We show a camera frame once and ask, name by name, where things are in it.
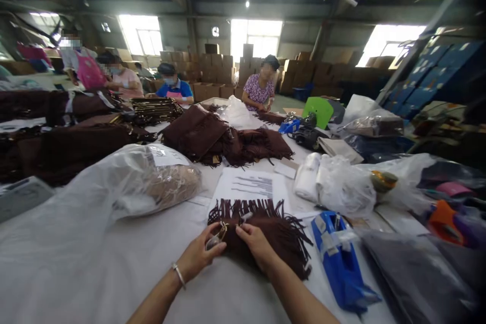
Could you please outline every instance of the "floor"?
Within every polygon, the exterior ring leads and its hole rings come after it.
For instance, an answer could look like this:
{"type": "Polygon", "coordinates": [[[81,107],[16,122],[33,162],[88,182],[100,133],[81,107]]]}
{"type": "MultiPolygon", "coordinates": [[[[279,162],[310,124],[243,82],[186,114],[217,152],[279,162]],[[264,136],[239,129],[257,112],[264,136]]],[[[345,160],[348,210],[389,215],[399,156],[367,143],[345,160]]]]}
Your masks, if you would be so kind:
{"type": "Polygon", "coordinates": [[[303,109],[305,102],[293,99],[291,97],[275,95],[275,101],[272,105],[273,112],[285,113],[284,108],[301,108],[303,109]]]}

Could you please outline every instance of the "person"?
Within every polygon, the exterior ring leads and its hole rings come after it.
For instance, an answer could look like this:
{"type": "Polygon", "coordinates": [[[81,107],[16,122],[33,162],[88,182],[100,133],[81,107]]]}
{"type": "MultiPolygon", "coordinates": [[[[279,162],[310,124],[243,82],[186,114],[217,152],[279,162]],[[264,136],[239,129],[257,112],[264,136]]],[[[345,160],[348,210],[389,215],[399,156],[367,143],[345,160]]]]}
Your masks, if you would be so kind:
{"type": "Polygon", "coordinates": [[[143,98],[142,83],[140,82],[140,79],[134,71],[122,66],[119,57],[106,51],[101,54],[97,60],[108,68],[109,73],[111,73],[113,77],[113,81],[106,82],[105,87],[110,90],[118,91],[120,97],[124,100],[143,98]]]}
{"type": "Polygon", "coordinates": [[[142,64],[140,62],[135,62],[135,68],[138,71],[139,77],[153,78],[153,75],[150,73],[150,71],[145,67],[142,67],[142,64]]]}
{"type": "Polygon", "coordinates": [[[248,77],[241,100],[249,111],[270,111],[275,97],[275,73],[279,67],[277,58],[268,55],[263,60],[260,73],[248,77]]]}
{"type": "Polygon", "coordinates": [[[194,103],[191,86],[177,77],[176,69],[170,63],[161,63],[157,71],[162,75],[164,85],[155,94],[147,94],[148,98],[170,97],[178,104],[190,105],[194,103]]]}
{"type": "Polygon", "coordinates": [[[62,34],[66,42],[66,45],[61,46],[60,49],[64,71],[74,85],[79,85],[75,72],[86,89],[102,87],[107,80],[111,80],[96,63],[96,52],[82,46],[76,28],[63,29],[62,34]]]}
{"type": "MultiPolygon", "coordinates": [[[[209,251],[205,250],[205,242],[212,236],[211,231],[218,225],[218,222],[209,225],[189,244],[176,263],[177,269],[170,269],[162,277],[127,324],[160,324],[164,321],[175,296],[183,285],[195,278],[212,263],[214,258],[224,252],[226,248],[224,242],[209,251]]],[[[241,227],[236,227],[236,234],[247,244],[258,267],[269,278],[293,324],[339,324],[331,312],[300,281],[295,272],[275,253],[260,228],[243,224],[241,227]]]]}

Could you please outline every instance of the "bracelet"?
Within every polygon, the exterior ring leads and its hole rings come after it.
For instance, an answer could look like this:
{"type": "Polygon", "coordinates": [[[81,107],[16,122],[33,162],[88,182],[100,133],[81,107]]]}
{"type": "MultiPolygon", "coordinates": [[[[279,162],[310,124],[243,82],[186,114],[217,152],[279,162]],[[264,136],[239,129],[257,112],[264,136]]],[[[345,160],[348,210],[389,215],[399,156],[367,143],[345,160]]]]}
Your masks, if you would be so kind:
{"type": "Polygon", "coordinates": [[[177,266],[177,263],[173,262],[172,263],[172,269],[177,272],[177,275],[179,276],[179,279],[181,280],[182,287],[186,289],[186,282],[184,282],[184,279],[182,278],[181,271],[179,271],[179,267],[177,266]]]}

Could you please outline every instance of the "blue shirt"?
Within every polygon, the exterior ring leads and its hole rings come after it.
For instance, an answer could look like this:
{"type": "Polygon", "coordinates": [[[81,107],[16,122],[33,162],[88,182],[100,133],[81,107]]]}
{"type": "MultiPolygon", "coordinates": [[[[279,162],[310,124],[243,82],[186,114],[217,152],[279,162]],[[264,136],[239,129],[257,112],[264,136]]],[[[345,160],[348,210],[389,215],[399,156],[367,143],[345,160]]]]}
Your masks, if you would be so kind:
{"type": "Polygon", "coordinates": [[[175,87],[165,84],[155,94],[159,97],[167,97],[167,91],[181,93],[182,97],[193,97],[191,86],[186,81],[180,79],[177,79],[175,87]]]}

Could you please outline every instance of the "face mask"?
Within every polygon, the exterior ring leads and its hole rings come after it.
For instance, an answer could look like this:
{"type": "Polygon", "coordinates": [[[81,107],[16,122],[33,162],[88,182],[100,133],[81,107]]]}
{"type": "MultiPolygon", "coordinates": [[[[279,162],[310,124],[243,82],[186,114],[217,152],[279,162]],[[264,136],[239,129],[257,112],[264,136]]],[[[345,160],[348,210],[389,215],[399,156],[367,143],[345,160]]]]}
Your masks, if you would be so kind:
{"type": "Polygon", "coordinates": [[[174,85],[175,81],[173,78],[164,78],[164,83],[166,83],[167,85],[174,85]]]}

